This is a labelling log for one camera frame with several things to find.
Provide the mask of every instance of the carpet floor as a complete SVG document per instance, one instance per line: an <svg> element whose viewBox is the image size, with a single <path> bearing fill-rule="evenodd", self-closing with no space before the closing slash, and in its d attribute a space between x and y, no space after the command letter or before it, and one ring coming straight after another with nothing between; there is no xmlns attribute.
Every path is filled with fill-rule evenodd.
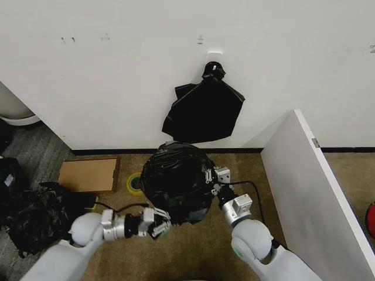
<svg viewBox="0 0 375 281"><path fill-rule="evenodd" d="M17 129L15 139L3 153L16 157L36 188L41 181L56 180L62 161L73 155L69 148L46 126ZM122 155L117 192L100 196L114 208L145 202L126 189L127 177L141 171L150 155ZM375 201L375 153L327 153L326 158L342 187L364 233L374 249L363 224L368 205ZM227 166L232 180L251 179L259 188L265 222L274 238L285 243L263 164L258 154L210 154L216 165ZM253 218L260 220L257 198L251 186L236 186L238 194L253 199ZM104 244L91 258L82 280L258 280L254 272L233 253L230 229L215 199L207 218L195 225L173 227L157 241L150 237L126 239ZM100 213L102 207L95 210ZM129 210L137 214L139 209ZM18 257L5 232L0 232L0 280L19 280L39 255Z"/></svg>

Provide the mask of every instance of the cardboard box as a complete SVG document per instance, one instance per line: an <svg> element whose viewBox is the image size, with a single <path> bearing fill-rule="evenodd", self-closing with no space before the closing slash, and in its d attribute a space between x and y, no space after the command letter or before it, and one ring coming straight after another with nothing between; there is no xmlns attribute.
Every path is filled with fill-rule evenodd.
<svg viewBox="0 0 375 281"><path fill-rule="evenodd" d="M59 184L76 192L113 193L116 190L118 157L65 161Z"/></svg>

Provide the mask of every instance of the black bag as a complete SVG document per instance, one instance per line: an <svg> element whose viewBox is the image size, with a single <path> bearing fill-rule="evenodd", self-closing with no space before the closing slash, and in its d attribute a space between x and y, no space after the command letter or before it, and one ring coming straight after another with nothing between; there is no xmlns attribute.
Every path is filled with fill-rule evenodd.
<svg viewBox="0 0 375 281"><path fill-rule="evenodd" d="M209 169L214 178L214 163L199 148L170 142L145 163L139 185L155 207L169 213L173 224L194 224L211 206L214 180L206 183Z"/></svg>
<svg viewBox="0 0 375 281"><path fill-rule="evenodd" d="M0 152L12 142L12 127L0 119Z"/></svg>
<svg viewBox="0 0 375 281"><path fill-rule="evenodd" d="M177 101L162 131L175 141L187 143L230 136L245 98L222 80L224 75L221 64L211 61L206 64L201 83L176 87Z"/></svg>
<svg viewBox="0 0 375 281"><path fill-rule="evenodd" d="M19 255L25 257L67 238L71 224L83 214L74 193L58 183L40 183L38 191L26 190L10 199L5 223Z"/></svg>
<svg viewBox="0 0 375 281"><path fill-rule="evenodd" d="M0 227L3 224L9 199L29 189L29 180L17 159L0 159Z"/></svg>

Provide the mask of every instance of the black cable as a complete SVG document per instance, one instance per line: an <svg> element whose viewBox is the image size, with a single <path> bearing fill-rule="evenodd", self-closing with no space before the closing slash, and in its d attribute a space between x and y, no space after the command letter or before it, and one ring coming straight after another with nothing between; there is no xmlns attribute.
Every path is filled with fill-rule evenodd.
<svg viewBox="0 0 375 281"><path fill-rule="evenodd" d="M258 190L258 187L255 185L255 183L253 183L251 180L235 181L234 183L221 183L221 182L219 182L219 184L232 185L232 186L234 186L236 184L244 184L244 183L250 183L254 187L255 193L257 194L260 216L262 218L263 224L265 225L265 219L264 219L264 215L263 215L263 209L262 209L262 203L261 203L261 200L260 200L259 190Z"/></svg>
<svg viewBox="0 0 375 281"><path fill-rule="evenodd" d="M133 203L133 204L130 204L130 205L126 205L126 206L124 206L124 207L122 207L122 208L120 208L120 209L118 209L118 210L115 210L115 209L113 209L111 206L106 205L106 204L104 204L104 203L102 203L102 202L95 202L95 204L97 204L97 205L101 205L101 206L103 206L103 207L105 207L105 208L107 208L107 209L111 209L111 210L113 210L115 213L122 212L122 211L124 211L124 210L126 210L126 209L128 209L128 208L135 207L135 206L149 207L149 204L148 204L148 203Z"/></svg>

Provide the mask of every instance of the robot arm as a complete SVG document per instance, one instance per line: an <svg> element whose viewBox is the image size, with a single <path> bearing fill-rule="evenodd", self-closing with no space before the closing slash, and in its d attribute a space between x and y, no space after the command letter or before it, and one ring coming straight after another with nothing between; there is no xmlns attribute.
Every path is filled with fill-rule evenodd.
<svg viewBox="0 0 375 281"><path fill-rule="evenodd" d="M171 227L170 216L157 208L144 208L140 216L118 216L113 210L103 214L88 213L71 226L76 245L61 240L49 248L33 265L22 281L77 281L86 271L88 261L104 241L130 238L133 235L153 239Z"/></svg>
<svg viewBox="0 0 375 281"><path fill-rule="evenodd" d="M218 178L228 179L229 182L228 168L220 168L215 172ZM233 229L233 251L253 269L260 280L321 281L302 259L280 245L263 223L249 219L253 201L247 194L236 195L229 184L215 185L212 193L219 198L219 207Z"/></svg>

